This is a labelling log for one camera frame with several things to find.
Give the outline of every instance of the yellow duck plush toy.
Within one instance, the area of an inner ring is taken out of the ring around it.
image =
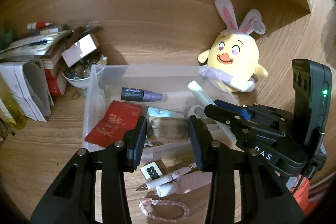
[[[230,0],[215,0],[215,6],[227,29],[218,35],[211,49],[198,56],[200,63],[208,60],[199,73],[222,91],[252,91],[255,82],[251,76],[268,75],[258,64],[259,50],[255,40],[249,36],[253,31],[265,33],[261,15],[258,10],[250,10],[238,28]]]

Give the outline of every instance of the round tag on ear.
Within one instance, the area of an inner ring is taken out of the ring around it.
[[[266,32],[265,24],[259,19],[256,19],[256,18],[252,19],[251,25],[252,25],[252,29],[257,34],[264,34]]]

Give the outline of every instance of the black cable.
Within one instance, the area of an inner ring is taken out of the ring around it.
[[[299,179],[299,182],[297,183],[297,185],[295,186],[293,192],[292,192],[292,195],[294,195],[294,193],[296,192],[296,190],[299,188],[301,182],[303,181],[305,177],[304,176],[301,176],[301,178]]]

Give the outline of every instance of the bunny ear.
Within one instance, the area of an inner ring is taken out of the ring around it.
[[[238,30],[235,12],[230,0],[215,0],[217,11],[229,30]]]
[[[243,22],[239,26],[238,31],[243,32],[245,34],[250,34],[251,32],[253,32],[254,29],[252,27],[252,19],[254,18],[261,21],[261,14],[256,9],[252,9],[246,14]]]

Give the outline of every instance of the plush toy face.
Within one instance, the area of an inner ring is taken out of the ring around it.
[[[209,51],[208,66],[247,81],[258,60],[258,47],[251,36],[221,32]]]

